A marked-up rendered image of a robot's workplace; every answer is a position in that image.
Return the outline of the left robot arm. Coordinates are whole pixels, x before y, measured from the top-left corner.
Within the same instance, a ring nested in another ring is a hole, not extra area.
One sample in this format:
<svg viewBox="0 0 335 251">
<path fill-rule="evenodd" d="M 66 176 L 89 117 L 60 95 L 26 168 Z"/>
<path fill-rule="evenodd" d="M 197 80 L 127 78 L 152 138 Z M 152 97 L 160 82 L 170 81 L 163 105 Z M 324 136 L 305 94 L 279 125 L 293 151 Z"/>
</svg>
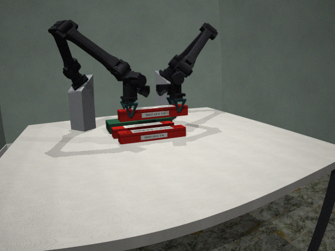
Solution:
<svg viewBox="0 0 335 251">
<path fill-rule="evenodd" d="M 168 63 L 169 67 L 164 71 L 159 70 L 159 74 L 171 83 L 170 85 L 156 85 L 156 91 L 159 96 L 166 92 L 169 94 L 178 94 L 178 85 L 184 82 L 184 77 L 191 75 L 197 56 L 210 38 L 214 40 L 218 34 L 217 30 L 209 23 L 204 23 L 199 29 L 201 33 L 192 41 L 192 43 L 179 55 Z M 198 41 L 198 42 L 197 42 Z M 175 67 L 177 65 L 177 67 Z M 179 72 L 178 72 L 179 71 Z"/>
</svg>

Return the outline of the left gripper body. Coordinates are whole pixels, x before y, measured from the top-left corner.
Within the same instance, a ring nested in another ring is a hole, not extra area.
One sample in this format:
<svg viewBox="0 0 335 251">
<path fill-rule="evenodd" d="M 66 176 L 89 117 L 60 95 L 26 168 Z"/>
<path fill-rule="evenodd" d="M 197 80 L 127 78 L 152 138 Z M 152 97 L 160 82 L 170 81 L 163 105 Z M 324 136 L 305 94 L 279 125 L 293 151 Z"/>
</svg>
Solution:
<svg viewBox="0 0 335 251">
<path fill-rule="evenodd" d="M 169 95 L 170 98 L 172 98 L 172 99 L 183 99 L 182 96 L 186 96 L 186 94 L 182 93 L 182 85 L 178 85 L 178 94 L 169 94 L 169 93 L 167 93 L 167 95 Z"/>
</svg>

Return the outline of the white welding electrode box with red edges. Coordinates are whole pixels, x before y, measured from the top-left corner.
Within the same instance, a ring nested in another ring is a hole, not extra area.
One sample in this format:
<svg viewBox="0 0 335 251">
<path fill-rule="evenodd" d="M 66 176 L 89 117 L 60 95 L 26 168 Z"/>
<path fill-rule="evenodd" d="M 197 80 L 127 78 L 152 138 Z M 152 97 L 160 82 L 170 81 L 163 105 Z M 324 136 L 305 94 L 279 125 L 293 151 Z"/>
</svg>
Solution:
<svg viewBox="0 0 335 251">
<path fill-rule="evenodd" d="M 188 115 L 188 106 L 184 105 L 181 112 L 177 112 L 175 105 L 152 106 L 136 108 L 133 117 L 130 118 L 126 109 L 118 109 L 118 120 L 120 122 L 137 121 L 146 119 L 176 117 Z"/>
</svg>

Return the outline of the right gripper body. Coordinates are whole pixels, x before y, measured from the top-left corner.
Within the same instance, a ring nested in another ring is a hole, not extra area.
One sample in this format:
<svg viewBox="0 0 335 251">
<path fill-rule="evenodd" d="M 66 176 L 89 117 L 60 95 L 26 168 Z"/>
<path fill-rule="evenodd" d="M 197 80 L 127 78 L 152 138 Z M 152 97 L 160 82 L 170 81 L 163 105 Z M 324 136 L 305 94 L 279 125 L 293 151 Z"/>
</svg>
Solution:
<svg viewBox="0 0 335 251">
<path fill-rule="evenodd" d="M 130 97 L 130 87 L 133 87 L 133 86 L 123 86 L 123 96 L 121 96 L 120 99 L 122 99 L 122 102 L 124 104 L 132 104 L 136 100 L 138 100 L 137 97 Z"/>
</svg>

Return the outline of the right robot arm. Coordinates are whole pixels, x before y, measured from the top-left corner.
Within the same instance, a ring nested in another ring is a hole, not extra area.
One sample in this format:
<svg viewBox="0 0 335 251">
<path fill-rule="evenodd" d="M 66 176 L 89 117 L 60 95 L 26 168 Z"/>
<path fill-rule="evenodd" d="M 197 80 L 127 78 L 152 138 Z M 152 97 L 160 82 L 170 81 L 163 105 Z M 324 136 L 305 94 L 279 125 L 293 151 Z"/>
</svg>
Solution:
<svg viewBox="0 0 335 251">
<path fill-rule="evenodd" d="M 57 21 L 48 29 L 48 32 L 53 35 L 60 51 L 64 63 L 63 74 L 72 80 L 71 86 L 73 89 L 75 88 L 74 90 L 77 90 L 87 82 L 88 78 L 85 74 L 82 75 L 79 73 L 81 65 L 77 59 L 72 58 L 66 40 L 73 42 L 99 61 L 114 75 L 117 81 L 123 81 L 123 86 L 133 86 L 130 87 L 130 97 L 137 97 L 137 93 L 148 97 L 150 86 L 145 86 L 147 79 L 144 75 L 139 72 L 131 71 L 130 65 L 127 62 L 110 55 L 90 39 L 82 35 L 77 29 L 78 25 L 72 20 Z"/>
</svg>

